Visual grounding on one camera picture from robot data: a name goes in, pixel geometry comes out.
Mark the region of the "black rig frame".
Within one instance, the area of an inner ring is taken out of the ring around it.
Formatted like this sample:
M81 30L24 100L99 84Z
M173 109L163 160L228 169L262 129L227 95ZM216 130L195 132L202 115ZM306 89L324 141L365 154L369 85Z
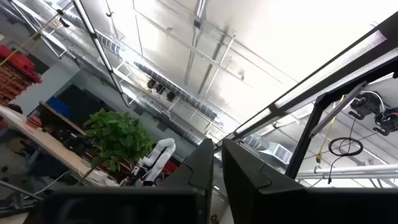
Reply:
M276 107L277 100L377 30L385 42ZM398 164L398 131L383 136L373 130L375 114L363 120L348 114L351 102L364 91L380 95L386 109L398 107L398 11L268 105L271 114L230 138L256 154L266 151L270 142L281 144L293 153L284 164L293 177L302 170L338 167L340 162L360 166L366 158L379 165Z

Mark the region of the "white ceiling vent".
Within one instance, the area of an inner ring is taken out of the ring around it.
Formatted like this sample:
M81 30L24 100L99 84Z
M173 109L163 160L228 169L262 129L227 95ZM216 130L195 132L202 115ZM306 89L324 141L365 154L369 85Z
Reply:
M269 150L271 155L284 164L289 164L293 153L276 142L270 142Z

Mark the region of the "rack of red storage bins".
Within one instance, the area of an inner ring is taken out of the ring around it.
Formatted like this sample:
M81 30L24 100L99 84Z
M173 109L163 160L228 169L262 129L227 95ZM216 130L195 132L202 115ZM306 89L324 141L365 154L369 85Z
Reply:
M0 105L7 106L29 86L42 83L34 68L27 57L0 45Z

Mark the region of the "black frame pole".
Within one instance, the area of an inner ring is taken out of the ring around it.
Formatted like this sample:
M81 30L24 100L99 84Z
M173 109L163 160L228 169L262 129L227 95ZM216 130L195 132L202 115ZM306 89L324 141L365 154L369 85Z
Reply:
M110 77L111 77L111 79L113 81L114 86L116 87L117 92L120 94L124 104L129 108L130 104L127 101L127 96L123 92L123 90L122 90L122 88L121 88L121 86L120 86L120 84L118 82L118 79L116 78L114 70L113 70L113 68L112 68L112 66L111 66L111 64L110 64L110 62L109 62L109 60L107 58L107 55L106 55L106 53L104 51L103 46L101 45L101 42L100 42L100 40L98 38L98 35L97 35L97 33L96 33L92 23L91 23L86 11L85 11L85 8L83 7L83 5L82 5L80 0L72 0L72 2L73 2L73 5L74 5L79 17L81 18L86 30L88 31L88 34L89 34L90 38L92 39L93 44L94 44L95 48L97 49L97 51L99 53L99 56L101 57L101 59L102 59L102 61L104 63L104 66L106 67L106 70L109 73L109 75L110 75Z

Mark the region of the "white LED light bar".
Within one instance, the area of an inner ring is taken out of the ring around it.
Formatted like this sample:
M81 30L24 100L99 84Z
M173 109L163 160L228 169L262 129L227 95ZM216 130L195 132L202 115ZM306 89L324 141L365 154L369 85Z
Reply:
M259 112L258 114L256 114L255 116L253 116L252 118L250 118L249 120L247 120L244 124L242 124L240 127L238 127L235 132L237 134L245 131L247 128L251 127L252 125L254 125L255 123L257 123L258 121L260 121L262 118L265 118L266 116L268 116L269 114L271 114L271 111L269 108L266 108L264 110L262 110L261 112Z
M276 107L280 108L284 104L290 102L295 97L299 96L303 92L309 90L311 87L320 83L325 78L337 72L339 69L343 68L345 65L349 64L353 60L369 52L371 49L377 47L381 43L385 42L387 38L379 31L375 31L364 40L355 44L352 48L347 50L345 53L337 57L334 61L323 67L316 74L305 80L297 88L294 88L288 94L283 96L281 99L275 102Z

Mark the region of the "green potted plant black pot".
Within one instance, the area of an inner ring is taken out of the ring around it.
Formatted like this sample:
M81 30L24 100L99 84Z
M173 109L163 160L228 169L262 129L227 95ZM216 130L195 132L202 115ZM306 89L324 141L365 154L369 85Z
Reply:
M84 123L87 140L93 147L87 151L91 165L122 181L139 159L148 156L155 143L140 119L128 112L118 113L104 109L91 114Z

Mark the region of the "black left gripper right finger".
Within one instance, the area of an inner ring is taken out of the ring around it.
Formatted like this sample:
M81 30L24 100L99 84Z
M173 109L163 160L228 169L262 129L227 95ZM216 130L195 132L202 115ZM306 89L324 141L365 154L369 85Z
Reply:
M398 224L398 190L307 188L239 144L222 143L234 224Z

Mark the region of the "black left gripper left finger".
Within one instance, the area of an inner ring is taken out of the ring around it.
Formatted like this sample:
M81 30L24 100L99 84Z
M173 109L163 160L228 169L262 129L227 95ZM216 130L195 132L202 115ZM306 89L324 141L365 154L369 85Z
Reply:
M47 197L41 224L209 224L214 145L205 139L155 187L73 187Z

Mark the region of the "silver ceiling duct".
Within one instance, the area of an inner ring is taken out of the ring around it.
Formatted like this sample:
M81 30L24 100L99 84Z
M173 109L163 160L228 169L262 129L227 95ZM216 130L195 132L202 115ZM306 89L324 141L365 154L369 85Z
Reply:
M206 117L210 118L211 120L215 120L215 118L218 116L218 113L214 108L206 105L204 102L200 101L198 98L195 98L193 95L189 94L188 92L186 92L179 86L175 85L168 79L159 75L154 70L152 70L149 67L147 67L141 63L138 63L138 62L134 62L134 65L139 70L144 72L146 75L150 76L151 79L157 81L162 86L164 86L166 89L170 90L174 95L179 96L183 101L186 101L191 106L196 108L199 112L204 114Z

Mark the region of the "white ceiling pipe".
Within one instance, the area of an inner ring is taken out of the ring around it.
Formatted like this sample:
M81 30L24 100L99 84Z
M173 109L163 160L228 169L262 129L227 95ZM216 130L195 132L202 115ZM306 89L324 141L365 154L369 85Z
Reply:
M398 179L398 164L332 167L300 171L296 179Z

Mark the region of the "wooden wall shelf plank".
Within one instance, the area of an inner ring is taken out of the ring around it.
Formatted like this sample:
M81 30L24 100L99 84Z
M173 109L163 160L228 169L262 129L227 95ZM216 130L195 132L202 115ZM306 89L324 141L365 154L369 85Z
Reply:
M52 107L50 107L45 102L39 101L39 104L41 106L43 106L44 108L48 109L49 111L51 111L55 116L58 116L61 120L66 122L69 126L71 126L74 130L78 131L80 134L86 135L84 130L82 130L80 127L78 127L75 123L71 122L68 118L64 117L64 115L62 115L62 114L58 113L57 111L55 111Z

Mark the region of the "blue storage bin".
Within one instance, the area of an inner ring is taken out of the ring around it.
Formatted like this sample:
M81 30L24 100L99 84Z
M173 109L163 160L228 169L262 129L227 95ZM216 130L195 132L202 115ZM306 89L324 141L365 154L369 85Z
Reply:
M57 113L63 115L68 119L73 118L73 113L68 105L64 102L60 101L56 97L51 97L47 100L46 104L48 104L51 108L53 108Z

